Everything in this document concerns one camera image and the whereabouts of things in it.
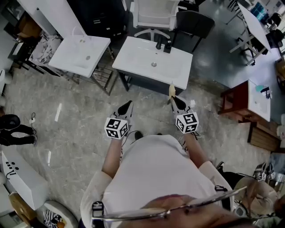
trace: sleeve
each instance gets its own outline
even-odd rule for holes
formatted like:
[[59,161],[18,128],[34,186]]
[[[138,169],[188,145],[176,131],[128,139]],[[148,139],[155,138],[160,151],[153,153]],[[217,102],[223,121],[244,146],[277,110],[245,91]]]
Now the sleeve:
[[[226,188],[228,191],[231,191],[231,186],[227,183],[227,181],[223,178],[223,176],[218,172],[218,170],[213,166],[210,161],[203,163],[199,171],[207,177],[214,185],[220,185]],[[231,201],[231,211],[233,211],[234,205],[234,196],[230,198]]]
[[80,203],[80,214],[86,228],[91,228],[92,204],[101,201],[103,193],[112,178],[102,171],[97,171],[91,179]]

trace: gray tile floor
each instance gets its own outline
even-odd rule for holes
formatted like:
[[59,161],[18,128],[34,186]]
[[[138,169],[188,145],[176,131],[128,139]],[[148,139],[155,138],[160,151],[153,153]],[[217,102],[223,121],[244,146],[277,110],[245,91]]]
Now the gray tile floor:
[[[181,96],[196,102],[193,110],[199,116],[202,147],[214,163],[225,161],[225,170],[251,174],[257,164],[269,158],[269,152],[247,144],[248,124],[218,116],[220,97],[204,90],[199,82],[190,80]],[[17,150],[48,181],[49,197],[67,206],[77,218],[83,192],[104,161],[110,142],[104,123],[116,106],[129,99],[134,101],[131,130],[181,137],[167,96],[135,86],[126,92],[120,80],[108,97],[96,85],[84,81],[76,85],[48,74],[15,69],[5,96],[6,113],[17,114],[23,124],[29,125],[31,113],[36,113],[38,145],[3,146],[3,151]],[[56,122],[60,103],[62,109]]]
[[[248,124],[237,124],[217,115],[221,105],[218,94],[224,90],[219,83],[233,87],[253,78],[258,83],[275,85],[272,63],[277,56],[276,53],[262,56],[254,67],[245,67],[245,59],[238,52],[228,53],[242,32],[241,21],[235,19],[226,26],[224,22],[233,13],[210,0],[200,6],[200,12],[213,17],[216,26],[194,52],[189,84],[181,96],[196,102],[193,110],[200,120],[199,142],[210,159],[214,163],[225,161],[227,171],[250,175],[257,164],[269,159],[269,152],[247,144]],[[129,35],[141,29],[134,29],[131,20],[130,17]],[[190,52],[195,39],[179,35],[175,46]],[[114,49],[119,49],[123,41],[113,43]],[[281,98],[278,90],[274,93],[278,101]],[[28,125],[31,113],[36,113],[38,146],[9,146],[3,147],[3,151],[17,150],[48,181],[49,197],[67,206],[77,218],[83,192],[104,161],[110,140],[103,127],[116,106],[129,99],[134,101],[132,130],[181,137],[174,126],[167,96],[134,86],[126,92],[120,80],[108,97],[96,85],[84,81],[76,85],[63,78],[16,69],[5,95],[6,113],[17,114],[23,124]],[[59,104],[62,109],[56,122]],[[273,105],[276,119],[283,108],[278,102]],[[48,165],[49,151],[52,156]]]

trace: person in black clothing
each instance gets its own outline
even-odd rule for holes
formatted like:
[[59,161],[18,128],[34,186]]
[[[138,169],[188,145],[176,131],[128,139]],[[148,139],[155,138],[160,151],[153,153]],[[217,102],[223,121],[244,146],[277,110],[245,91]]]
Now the person in black clothing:
[[[22,132],[28,136],[17,138],[12,136],[14,132]],[[4,146],[37,144],[37,132],[32,127],[20,124],[16,115],[8,114],[0,117],[0,144]]]

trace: brown box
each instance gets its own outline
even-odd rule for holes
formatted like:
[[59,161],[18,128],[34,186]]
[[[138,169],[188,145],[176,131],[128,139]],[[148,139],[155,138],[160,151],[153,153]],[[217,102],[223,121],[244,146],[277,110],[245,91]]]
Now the brown box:
[[38,24],[30,17],[30,15],[26,14],[22,17],[21,21],[18,25],[18,33],[17,35],[22,38],[34,37],[38,38],[41,33],[41,28]]
[[275,62],[276,70],[281,76],[285,77],[285,60],[280,58]]

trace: chair base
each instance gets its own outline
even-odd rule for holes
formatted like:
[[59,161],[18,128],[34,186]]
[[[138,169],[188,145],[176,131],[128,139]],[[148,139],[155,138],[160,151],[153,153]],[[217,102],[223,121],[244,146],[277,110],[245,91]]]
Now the chair base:
[[142,35],[142,34],[145,34],[145,33],[150,33],[150,34],[151,34],[151,41],[154,41],[154,39],[155,39],[155,33],[156,33],[156,34],[163,35],[163,36],[165,36],[167,39],[170,39],[170,36],[167,35],[166,33],[163,33],[163,32],[161,32],[161,31],[159,31],[159,30],[157,30],[157,29],[151,29],[151,28],[136,33],[136,34],[134,35],[134,37],[137,37],[137,36]]

